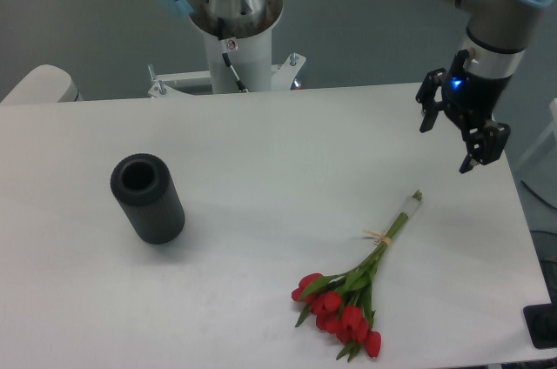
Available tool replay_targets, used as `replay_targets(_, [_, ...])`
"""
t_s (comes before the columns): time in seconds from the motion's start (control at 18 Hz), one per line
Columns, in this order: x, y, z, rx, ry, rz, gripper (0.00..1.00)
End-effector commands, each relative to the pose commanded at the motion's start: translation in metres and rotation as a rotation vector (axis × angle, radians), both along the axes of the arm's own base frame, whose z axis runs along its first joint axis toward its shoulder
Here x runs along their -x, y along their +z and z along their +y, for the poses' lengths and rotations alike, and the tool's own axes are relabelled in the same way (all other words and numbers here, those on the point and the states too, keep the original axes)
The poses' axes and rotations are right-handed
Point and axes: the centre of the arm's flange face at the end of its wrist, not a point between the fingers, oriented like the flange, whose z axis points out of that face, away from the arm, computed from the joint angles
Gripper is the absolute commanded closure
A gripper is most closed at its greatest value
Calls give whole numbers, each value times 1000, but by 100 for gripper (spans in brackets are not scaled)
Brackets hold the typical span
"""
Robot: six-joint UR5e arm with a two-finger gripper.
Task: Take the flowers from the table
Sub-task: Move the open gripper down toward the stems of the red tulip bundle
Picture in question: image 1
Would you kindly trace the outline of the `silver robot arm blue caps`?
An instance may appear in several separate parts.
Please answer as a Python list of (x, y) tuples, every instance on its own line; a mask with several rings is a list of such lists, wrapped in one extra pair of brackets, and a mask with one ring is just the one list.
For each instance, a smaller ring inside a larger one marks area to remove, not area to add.
[(493, 119), (493, 109), (554, 0), (444, 1), (470, 18), (450, 67), (428, 72), (417, 92), (419, 130), (430, 131), (444, 113), (460, 130), (466, 156), (459, 171), (467, 173), (500, 159), (511, 128)]

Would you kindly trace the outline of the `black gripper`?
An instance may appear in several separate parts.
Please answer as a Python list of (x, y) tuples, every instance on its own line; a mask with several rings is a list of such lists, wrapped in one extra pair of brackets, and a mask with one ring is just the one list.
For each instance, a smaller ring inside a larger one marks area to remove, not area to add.
[[(470, 50), (459, 50), (448, 72), (439, 68), (426, 73), (415, 97), (421, 104), (421, 133), (433, 128), (440, 111), (461, 130), (466, 146), (461, 174), (499, 160), (511, 134), (508, 124), (492, 120), (493, 109), (511, 76), (479, 76), (465, 69), (470, 60)], [(441, 101), (435, 99), (439, 88)]]

